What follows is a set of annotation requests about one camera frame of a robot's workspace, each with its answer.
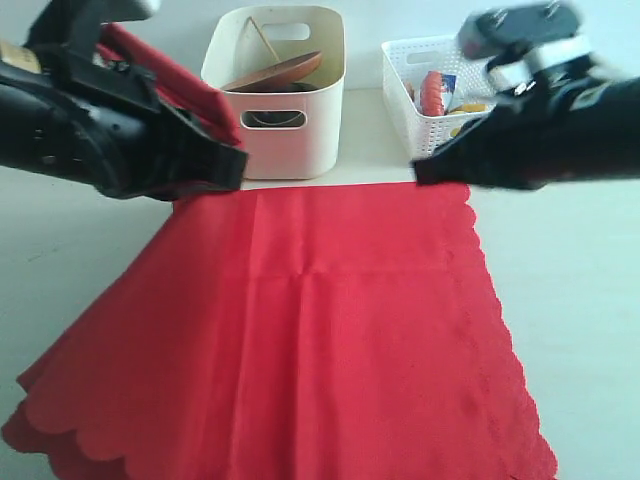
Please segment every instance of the wooden stick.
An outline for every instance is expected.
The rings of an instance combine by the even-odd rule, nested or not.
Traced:
[[[260,38],[262,39],[262,41],[264,42],[264,44],[267,46],[267,48],[269,49],[269,51],[271,52],[271,55],[273,55],[273,58],[276,59],[276,62],[280,63],[282,60],[280,60],[280,56],[278,55],[278,53],[273,49],[273,46],[271,45],[271,42],[269,41],[269,39],[267,38],[267,36],[264,34],[264,32],[262,31],[262,29],[260,28],[260,25],[258,25],[255,21],[255,19],[253,17],[249,17],[249,20],[251,21],[251,23],[253,23],[253,26],[256,28],[256,31],[258,32],[258,35],[260,35]]]

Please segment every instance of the white table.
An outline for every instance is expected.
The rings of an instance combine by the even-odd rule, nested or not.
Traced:
[[[341,142],[338,165],[320,179],[246,188],[413,180],[380,91],[346,93]],[[559,478],[640,478],[640,185],[474,190],[471,203]],[[114,201],[0,170],[0,419],[23,396],[14,377],[169,213],[148,199]],[[2,444],[0,465],[2,478],[53,479],[44,459]]]

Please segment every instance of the red tablecloth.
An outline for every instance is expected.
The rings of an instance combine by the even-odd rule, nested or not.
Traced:
[[[182,205],[21,376],[5,440],[64,480],[550,480],[468,193]]]

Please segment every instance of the bin handle hole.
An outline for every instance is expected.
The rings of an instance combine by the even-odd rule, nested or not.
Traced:
[[[407,63],[409,65],[418,65],[420,63],[433,63],[442,60],[440,52],[415,52],[407,55]]]
[[[267,23],[262,31],[272,41],[300,41],[311,37],[311,27],[306,23]]]
[[[307,115],[299,110],[249,110],[240,116],[240,122],[251,130],[296,130],[307,124]]]

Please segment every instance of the white storage bin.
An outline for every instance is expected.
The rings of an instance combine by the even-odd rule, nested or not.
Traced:
[[[410,82],[416,95],[429,71],[456,75],[456,91],[465,103],[479,102],[469,94],[492,95],[485,80],[486,62],[466,61],[460,54],[455,36],[396,40],[382,44],[383,93],[391,120],[411,158],[431,155],[436,146],[450,140],[457,129],[487,112],[442,117],[422,115],[403,82]]]
[[[225,92],[241,124],[249,153],[246,177],[256,180],[318,177],[330,170],[338,158],[346,73],[342,17],[334,10],[318,6],[244,7],[227,13],[216,27],[202,67],[202,79],[210,86],[221,89],[276,63],[250,17],[270,37],[281,60],[318,50],[323,59],[315,72],[301,80],[318,90]],[[301,112],[302,116],[295,126],[280,128],[249,126],[245,121],[247,112],[264,111]]]

